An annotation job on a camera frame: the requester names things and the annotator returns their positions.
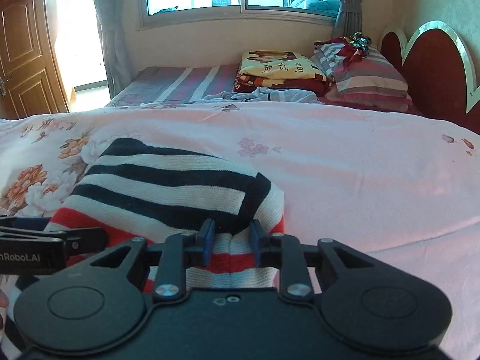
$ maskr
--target red headboard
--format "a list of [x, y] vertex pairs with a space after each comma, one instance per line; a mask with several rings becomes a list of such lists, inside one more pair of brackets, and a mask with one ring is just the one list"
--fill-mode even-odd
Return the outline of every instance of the red headboard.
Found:
[[401, 30], [391, 28], [381, 39], [380, 51], [404, 76], [413, 104], [425, 117], [480, 134], [480, 89], [470, 54], [451, 27], [431, 21], [408, 43]]

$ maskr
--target pink flower print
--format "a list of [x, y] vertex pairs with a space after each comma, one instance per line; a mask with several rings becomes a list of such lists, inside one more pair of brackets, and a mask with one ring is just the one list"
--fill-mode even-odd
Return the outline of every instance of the pink flower print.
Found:
[[243, 150], [238, 150], [237, 153], [242, 157], [255, 157], [255, 153], [249, 147]]
[[242, 150], [237, 151], [242, 157], [255, 157], [257, 154], [267, 154], [268, 146], [261, 143], [255, 144], [253, 139], [243, 138], [238, 144]]
[[253, 139], [243, 138], [238, 144], [241, 146], [242, 149], [249, 149], [250, 147], [255, 146], [255, 142]]
[[268, 146], [263, 146], [261, 143], [257, 143], [252, 150], [255, 154], [267, 154]]

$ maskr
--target white wall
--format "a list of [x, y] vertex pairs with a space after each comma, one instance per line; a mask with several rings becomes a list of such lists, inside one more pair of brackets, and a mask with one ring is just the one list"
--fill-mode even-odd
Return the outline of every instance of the white wall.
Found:
[[466, 43], [480, 80], [480, 0], [394, 0], [396, 24], [407, 38], [424, 23], [441, 20]]
[[[233, 64], [245, 51], [293, 50], [311, 55], [315, 40], [332, 26], [280, 20], [215, 20], [138, 31], [138, 0], [122, 0], [122, 22], [133, 74], [148, 66], [204, 67]], [[392, 20], [392, 0], [364, 0], [364, 32], [377, 40]]]

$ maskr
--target pink bedsheet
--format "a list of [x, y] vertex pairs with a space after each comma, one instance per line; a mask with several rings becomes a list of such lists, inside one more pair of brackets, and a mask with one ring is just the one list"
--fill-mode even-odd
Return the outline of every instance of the pink bedsheet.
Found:
[[[334, 238], [440, 287], [454, 310], [441, 347], [455, 360], [478, 357], [477, 134], [321, 104], [145, 108], [0, 120], [0, 214], [51, 215], [117, 137], [220, 156], [285, 192], [285, 231], [303, 243]], [[11, 294], [13, 282], [1, 288]]]

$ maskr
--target door handle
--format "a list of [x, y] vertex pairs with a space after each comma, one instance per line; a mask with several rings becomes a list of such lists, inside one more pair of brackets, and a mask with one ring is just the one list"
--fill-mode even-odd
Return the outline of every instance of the door handle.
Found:
[[3, 80], [3, 77], [0, 77], [0, 92], [2, 97], [7, 97], [7, 90], [5, 88], [5, 83], [11, 80], [11, 77], [7, 78], [5, 81]]

